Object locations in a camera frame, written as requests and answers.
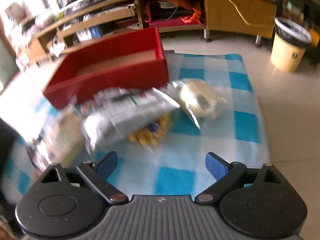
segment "yellow trash can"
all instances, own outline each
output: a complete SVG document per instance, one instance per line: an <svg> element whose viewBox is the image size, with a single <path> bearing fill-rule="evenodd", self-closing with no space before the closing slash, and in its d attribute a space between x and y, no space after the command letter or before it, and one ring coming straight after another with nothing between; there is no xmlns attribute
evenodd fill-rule
<svg viewBox="0 0 320 240"><path fill-rule="evenodd" d="M276 18L271 63L282 71L294 72L311 41L310 33L299 24L285 18Z"/></svg>

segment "checkered tablecloth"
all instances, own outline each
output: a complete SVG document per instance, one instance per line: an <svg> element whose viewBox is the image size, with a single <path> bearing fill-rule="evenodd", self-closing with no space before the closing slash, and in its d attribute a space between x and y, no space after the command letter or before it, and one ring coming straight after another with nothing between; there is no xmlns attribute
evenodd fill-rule
<svg viewBox="0 0 320 240"><path fill-rule="evenodd" d="M228 162L239 161L260 168L269 161L260 109L242 58L230 55L166 53L170 80L203 79L226 100L218 120L205 120L199 130L178 110L171 114L172 129L153 151L129 141L89 156L83 150L74 164L95 161L105 153L118 153L117 169L108 181L131 197L144 195L191 195L194 197L215 180L206 170L204 158L214 152ZM57 115L42 98L34 109L39 116ZM10 202L18 202L36 178L25 144L19 137L12 148L1 189Z"/></svg>

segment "metal leg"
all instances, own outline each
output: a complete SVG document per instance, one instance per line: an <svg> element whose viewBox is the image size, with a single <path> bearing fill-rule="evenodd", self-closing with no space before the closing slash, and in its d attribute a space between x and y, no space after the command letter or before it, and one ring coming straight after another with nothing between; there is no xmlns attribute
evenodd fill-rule
<svg viewBox="0 0 320 240"><path fill-rule="evenodd" d="M210 42L210 30L209 29L204 29L203 30L203 40L204 42Z"/></svg>
<svg viewBox="0 0 320 240"><path fill-rule="evenodd" d="M257 37L256 37L256 46L261 46L261 36L260 35L257 35Z"/></svg>

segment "beige floor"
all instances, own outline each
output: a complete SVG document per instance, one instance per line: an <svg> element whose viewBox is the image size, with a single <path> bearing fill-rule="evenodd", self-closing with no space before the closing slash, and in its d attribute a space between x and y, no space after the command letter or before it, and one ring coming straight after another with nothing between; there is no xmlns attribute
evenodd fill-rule
<svg viewBox="0 0 320 240"><path fill-rule="evenodd" d="M306 240L320 239L320 75L307 61L301 62L294 74L281 73L269 62L267 48L253 45L254 37L236 34L216 34L211 43L201 41L202 32L178 33L164 38L164 49L176 53L242 55L247 72L258 96L269 143L271 160L295 187L308 206L308 218L301 232ZM8 102L12 93L28 105L37 103L41 88L47 83L55 65L49 62L18 76L0 96L0 105ZM23 87L32 87L32 93ZM6 113L1 117L21 125L25 118Z"/></svg>

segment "open red box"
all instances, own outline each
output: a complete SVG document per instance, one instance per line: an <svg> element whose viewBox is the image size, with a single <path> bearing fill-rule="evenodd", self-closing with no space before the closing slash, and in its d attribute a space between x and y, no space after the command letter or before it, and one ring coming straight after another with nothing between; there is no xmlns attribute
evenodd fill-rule
<svg viewBox="0 0 320 240"><path fill-rule="evenodd" d="M80 104L109 87L147 90L168 81L159 32L147 28L70 53L51 78L44 96L56 109L62 109L73 96Z"/></svg>

